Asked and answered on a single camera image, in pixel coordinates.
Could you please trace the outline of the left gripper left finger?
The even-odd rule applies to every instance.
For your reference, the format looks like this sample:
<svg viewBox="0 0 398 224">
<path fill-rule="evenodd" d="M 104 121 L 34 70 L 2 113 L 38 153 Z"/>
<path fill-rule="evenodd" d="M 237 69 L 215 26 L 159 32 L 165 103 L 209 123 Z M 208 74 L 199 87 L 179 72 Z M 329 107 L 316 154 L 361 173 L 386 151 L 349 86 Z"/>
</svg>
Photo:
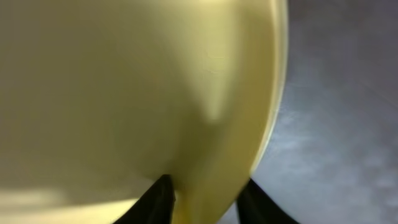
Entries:
<svg viewBox="0 0 398 224">
<path fill-rule="evenodd" d="M 164 174 L 113 224 L 171 224 L 174 203 L 171 175 Z"/>
</svg>

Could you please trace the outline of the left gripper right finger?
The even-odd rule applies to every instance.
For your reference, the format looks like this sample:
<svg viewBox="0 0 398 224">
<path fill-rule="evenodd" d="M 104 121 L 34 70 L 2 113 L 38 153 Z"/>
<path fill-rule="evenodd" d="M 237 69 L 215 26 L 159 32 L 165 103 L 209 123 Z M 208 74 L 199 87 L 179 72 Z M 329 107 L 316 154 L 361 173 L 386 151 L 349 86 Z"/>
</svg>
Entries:
<svg viewBox="0 0 398 224">
<path fill-rule="evenodd" d="M 250 179 L 236 199 L 240 224 L 299 224 Z"/>
</svg>

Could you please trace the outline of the yellow plate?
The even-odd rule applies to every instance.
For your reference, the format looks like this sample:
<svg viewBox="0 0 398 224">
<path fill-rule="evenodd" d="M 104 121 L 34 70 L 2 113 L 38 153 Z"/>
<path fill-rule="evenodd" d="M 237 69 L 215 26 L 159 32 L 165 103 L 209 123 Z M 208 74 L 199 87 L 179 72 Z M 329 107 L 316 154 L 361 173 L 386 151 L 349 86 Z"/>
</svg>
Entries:
<svg viewBox="0 0 398 224">
<path fill-rule="evenodd" d="M 1 1 L 1 222 L 112 223 L 162 175 L 216 223 L 258 165 L 286 1 Z"/>
</svg>

